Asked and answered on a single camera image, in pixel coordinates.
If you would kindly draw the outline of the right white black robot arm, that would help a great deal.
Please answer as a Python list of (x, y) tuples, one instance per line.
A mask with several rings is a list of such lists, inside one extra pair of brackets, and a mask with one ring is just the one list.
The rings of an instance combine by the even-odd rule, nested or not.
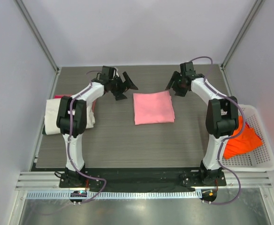
[(206, 154), (197, 172), (182, 175), (187, 187), (214, 186), (223, 177), (220, 160), (229, 137), (238, 128), (238, 103), (235, 97), (228, 97), (215, 89), (203, 74), (196, 73), (193, 63), (180, 64), (166, 89), (172, 89), (176, 96), (184, 97), (191, 91), (207, 105), (205, 127), (209, 133)]

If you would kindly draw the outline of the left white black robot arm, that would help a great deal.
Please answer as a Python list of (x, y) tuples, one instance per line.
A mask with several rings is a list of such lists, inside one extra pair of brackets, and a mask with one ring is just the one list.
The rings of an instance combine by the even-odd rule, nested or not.
[(138, 90), (126, 71), (122, 75), (124, 80), (118, 75), (116, 68), (103, 66), (86, 88), (70, 97), (61, 98), (56, 125), (65, 142), (67, 162), (64, 173), (55, 173), (60, 178), (59, 187), (81, 188), (91, 178), (86, 175), (82, 153), (83, 133), (87, 126), (87, 106), (108, 92), (118, 101), (127, 99), (124, 95), (126, 91)]

